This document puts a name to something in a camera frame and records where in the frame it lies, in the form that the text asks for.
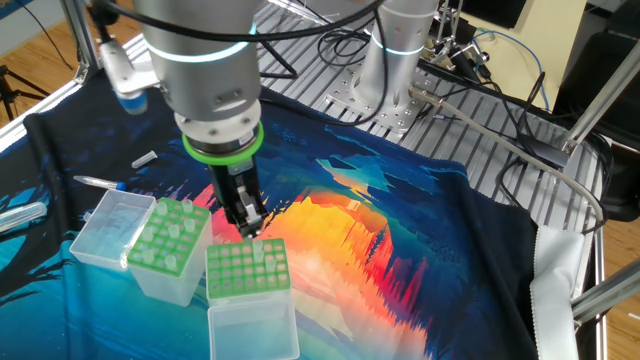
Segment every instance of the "gray robot arm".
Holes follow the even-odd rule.
[[[259,0],[134,0],[135,10],[211,33],[255,33]],[[187,152],[211,173],[217,201],[244,237],[260,234],[267,211],[254,154],[263,139],[255,43],[200,40],[140,24],[150,63],[132,64],[115,39],[100,45],[109,80],[128,112],[146,110],[144,89],[159,87]]]

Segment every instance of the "metal pole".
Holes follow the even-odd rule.
[[[89,23],[85,16],[85,6],[83,0],[60,0],[64,16],[71,30],[71,35],[78,49],[78,70],[74,81],[78,84],[95,75],[101,68],[100,58],[93,45],[93,38],[89,30]]]
[[[572,303],[579,324],[593,319],[640,292],[640,258],[585,292]]]
[[[631,53],[611,76],[598,96],[593,99],[591,105],[573,128],[562,138],[562,151],[569,154],[573,152],[591,129],[596,126],[611,104],[620,96],[620,93],[629,85],[638,71],[640,71],[640,42],[631,50]]]

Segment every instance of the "cable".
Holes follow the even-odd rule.
[[[434,118],[434,119],[438,119],[438,120],[454,120],[454,121],[455,121],[455,120],[460,120],[460,118],[457,118],[457,117],[455,117],[455,116],[444,116],[444,115],[440,115],[440,114],[438,114],[438,115],[434,115],[434,116],[433,116],[433,118]],[[488,128],[488,127],[484,126],[484,125],[480,125],[480,126],[482,126],[483,128],[485,128],[485,129],[487,129],[487,130],[491,131],[491,132],[492,132],[492,133],[494,133],[494,134],[500,135],[500,136],[502,136],[502,137],[504,137],[504,138],[507,138],[507,139],[509,139],[509,140],[511,140],[511,141],[514,141],[514,142],[518,141],[518,140],[517,140],[516,138],[514,138],[513,136],[509,136],[509,135],[507,135],[507,134],[503,134],[503,133],[501,133],[501,132],[500,132],[500,131],[498,131],[498,130],[490,129],[490,128]]]
[[[317,26],[317,27],[304,29],[304,30],[277,32],[277,33],[271,33],[271,34],[256,34],[256,35],[210,33],[206,31],[185,28],[182,26],[174,25],[168,22],[164,22],[164,21],[146,16],[146,15],[139,14],[133,10],[129,10],[115,3],[109,2],[108,0],[97,1],[97,5],[102,6],[105,10],[111,11],[113,13],[116,13],[122,16],[126,16],[128,18],[131,18],[143,24],[153,26],[155,28],[169,31],[175,34],[192,37],[195,39],[221,41],[221,42],[243,42],[243,41],[244,42],[262,42],[262,41],[298,39],[302,37],[323,34],[328,31],[341,28],[345,25],[348,25],[354,21],[360,20],[363,17],[367,16],[369,13],[376,10],[380,5],[382,5],[384,1],[385,0],[374,0],[371,4],[365,6],[361,10],[355,12],[354,14],[349,15],[344,19],[335,21],[327,25]]]
[[[383,83],[382,83],[382,99],[380,99],[380,102],[378,103],[378,106],[376,107],[376,109],[373,111],[373,113],[369,116],[367,116],[364,119],[361,120],[356,120],[352,123],[347,123],[347,122],[341,122],[341,121],[331,121],[331,120],[327,120],[321,116],[315,116],[315,115],[310,115],[308,112],[305,112],[303,110],[297,109],[294,106],[291,106],[287,103],[283,103],[283,102],[277,102],[277,101],[273,101],[270,99],[260,99],[260,102],[262,104],[266,104],[266,105],[272,105],[272,106],[276,106],[282,109],[285,109],[287,111],[293,112],[295,114],[301,115],[301,116],[305,116],[307,118],[310,118],[312,120],[321,122],[323,124],[327,124],[327,125],[335,125],[335,126],[343,126],[343,127],[354,127],[354,126],[358,126],[358,125],[362,125],[365,123],[368,123],[369,121],[373,120],[376,115],[378,115],[378,113],[380,113],[380,110],[382,110],[382,107],[384,106],[384,102],[387,98],[387,90],[389,89],[389,56],[388,56],[388,52],[387,52],[387,40],[385,39],[384,36],[384,30],[382,28],[382,21],[380,20],[380,14],[378,14],[378,10],[374,9],[373,10],[373,16],[374,19],[376,21],[376,24],[378,25],[378,28],[380,29],[380,45],[382,45],[382,65],[383,65]]]
[[[42,25],[42,23],[40,22],[40,20],[38,20],[38,18],[31,12],[31,10],[29,10],[28,7],[26,7],[22,1],[20,0],[16,0],[16,2],[23,8],[25,9],[29,15],[31,15],[31,17],[33,18],[33,20],[35,20],[38,23],[38,26],[40,26],[40,29],[42,29],[42,31],[44,32],[44,34],[47,36],[47,38],[49,39],[49,42],[51,42],[51,45],[53,45],[53,47],[56,49],[56,52],[58,53],[58,56],[60,57],[60,60],[62,60],[62,62],[67,66],[67,68],[69,68],[69,70],[73,71],[73,66],[69,65],[69,63],[67,62],[67,60],[65,60],[64,56],[62,56],[62,53],[60,52],[60,49],[58,49],[58,45],[56,45],[56,43],[53,41],[53,39],[51,38],[51,36],[49,36],[49,33],[47,32],[47,29],[44,28],[44,26]]]
[[[502,190],[502,192],[507,196],[509,201],[511,201],[512,204],[519,207],[520,209],[524,209],[524,206],[520,204],[518,199],[516,199],[515,195],[513,195],[513,193],[509,191],[507,186],[504,184],[504,175],[507,173],[507,171],[509,171],[509,169],[511,169],[514,166],[520,166],[520,165],[524,165],[524,163],[520,158],[516,158],[515,160],[507,164],[507,166],[505,166],[502,170],[500,170],[500,172],[498,173],[498,176],[496,176],[496,181],[500,186],[500,190]]]
[[[533,131],[531,130],[531,126],[529,125],[529,119],[527,119],[527,114],[529,113],[529,109],[533,105],[533,101],[535,100],[536,96],[538,96],[538,92],[542,88],[544,77],[545,77],[545,72],[543,71],[540,73],[540,76],[538,76],[538,79],[533,84],[533,88],[531,89],[531,92],[529,93],[529,97],[527,98],[527,105],[523,108],[524,111],[522,112],[522,115],[520,115],[520,120],[518,121],[518,125],[522,126],[524,124],[524,128],[527,130],[529,135],[532,136],[534,139],[535,139],[535,135],[533,135]]]
[[[535,157],[527,154],[526,152],[522,151],[520,148],[518,148],[517,146],[511,144],[510,142],[508,142],[507,140],[501,138],[500,136],[492,133],[491,131],[486,130],[484,127],[482,127],[480,124],[478,124],[475,121],[473,121],[469,116],[467,116],[465,113],[460,111],[458,108],[456,108],[455,106],[453,106],[453,105],[449,104],[448,102],[444,101],[443,98],[438,97],[437,95],[432,95],[431,97],[421,96],[419,92],[414,92],[413,96],[421,97],[423,101],[429,101],[434,106],[441,106],[443,109],[452,112],[453,114],[458,116],[462,121],[467,123],[467,125],[469,125],[469,127],[471,127],[472,129],[478,131],[479,133],[489,137],[489,139],[497,142],[499,145],[502,145],[507,150],[509,150],[512,153],[514,153],[515,155],[519,156],[522,160],[524,160],[524,161],[526,161],[526,162],[538,167],[539,169],[541,169],[543,171],[547,171],[551,175],[554,175],[555,177],[557,177],[559,180],[562,180],[567,185],[569,185],[572,189],[574,189],[576,192],[578,192],[580,195],[582,195],[589,202],[589,204],[594,209],[598,224],[602,223],[603,221],[606,221],[605,220],[606,219],[606,215],[604,214],[603,208],[602,208],[600,202],[598,201],[598,199],[596,199],[596,197],[589,190],[587,190],[584,186],[582,186],[579,182],[577,182],[574,179],[572,179],[571,177],[561,173],[560,171],[558,171],[558,170],[546,165],[545,163],[543,163],[542,161],[536,159]],[[436,103],[434,103],[434,98],[439,99],[439,100]]]
[[[371,18],[371,20],[367,21],[366,23],[364,23],[363,25],[357,27],[354,30],[344,30],[344,29],[339,29],[339,30],[333,30],[331,32],[328,32],[324,35],[322,35],[322,37],[320,38],[320,40],[318,40],[317,43],[317,50],[318,50],[318,55],[320,56],[320,59],[328,65],[333,65],[333,66],[349,66],[349,65],[355,65],[361,61],[364,60],[365,56],[356,59],[356,60],[352,60],[350,62],[347,63],[334,63],[331,60],[327,59],[324,57],[323,51],[322,51],[322,44],[323,43],[328,43],[329,45],[327,46],[327,48],[329,46],[331,46],[331,44],[333,44],[333,52],[335,53],[336,57],[352,57],[356,54],[358,54],[360,51],[362,51],[365,47],[367,47],[367,45],[369,44],[369,39],[370,37],[366,34],[360,33],[359,31],[364,29],[365,27],[367,27],[367,25],[369,25],[372,21],[374,20],[374,18]],[[342,42],[344,41],[348,41],[348,40],[352,40],[352,39],[356,39],[356,40],[360,40],[362,41],[362,45],[360,47],[358,47],[356,50],[350,52],[350,53],[342,53],[339,50],[340,44],[342,44]]]
[[[282,55],[280,55],[280,53],[278,53],[278,51],[274,49],[273,46],[271,46],[271,44],[269,44],[266,41],[261,42],[261,44],[280,63],[280,65],[282,65],[289,72],[289,74],[275,74],[275,73],[261,72],[260,77],[268,78],[268,79],[291,79],[291,80],[295,80],[299,77],[296,69],[294,69],[293,66],[291,66],[291,64],[289,64],[287,60],[285,60],[282,57]]]
[[[528,51],[528,52],[533,56],[533,58],[536,60],[536,63],[538,63],[538,69],[540,70],[540,73],[542,73],[542,72],[543,72],[543,71],[542,71],[542,64],[540,63],[540,59],[538,59],[538,56],[533,52],[533,50],[531,50],[527,45],[525,45],[524,43],[522,43],[520,40],[518,40],[518,39],[516,39],[516,38],[514,38],[514,37],[511,37],[511,36],[509,36],[509,35],[507,35],[507,34],[505,34],[505,33],[501,33],[501,32],[499,32],[499,31],[494,31],[494,30],[487,30],[487,31],[485,31],[485,32],[482,32],[482,33],[480,33],[480,34],[478,34],[478,35],[474,36],[474,37],[473,37],[473,39],[472,39],[472,41],[474,41],[474,40],[476,40],[477,38],[479,38],[480,36],[483,36],[483,35],[486,35],[486,34],[497,34],[497,35],[500,35],[500,36],[504,36],[504,37],[506,37],[507,39],[509,39],[509,40],[511,40],[511,41],[513,41],[513,42],[515,42],[515,43],[517,43],[517,44],[518,44],[518,45],[520,45],[520,46],[522,46],[523,48],[525,48],[525,49],[526,49],[526,50],[527,50],[527,51]],[[546,92],[546,91],[545,91],[545,89],[544,89],[544,85],[542,85],[541,90],[542,90],[542,98],[544,99],[545,107],[546,107],[546,109],[547,109],[547,112],[549,112],[549,99],[547,99],[547,92]]]

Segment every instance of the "pipette tip box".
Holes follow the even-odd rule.
[[[291,291],[284,240],[212,245],[206,253],[209,306],[257,301]]]
[[[155,204],[152,196],[107,190],[69,251],[85,264],[127,270],[127,254]]]
[[[209,210],[162,198],[129,253],[129,267],[146,296],[188,306],[212,243]]]

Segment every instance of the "white wall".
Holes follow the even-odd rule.
[[[59,0],[34,0],[26,6],[47,29],[64,20],[64,12]],[[0,36],[0,56],[41,32],[38,23],[25,9],[20,8],[0,20],[0,34],[3,35]]]
[[[591,5],[601,7],[604,10],[614,12],[618,10],[620,5],[624,4],[625,1],[626,0],[589,0],[587,2]]]

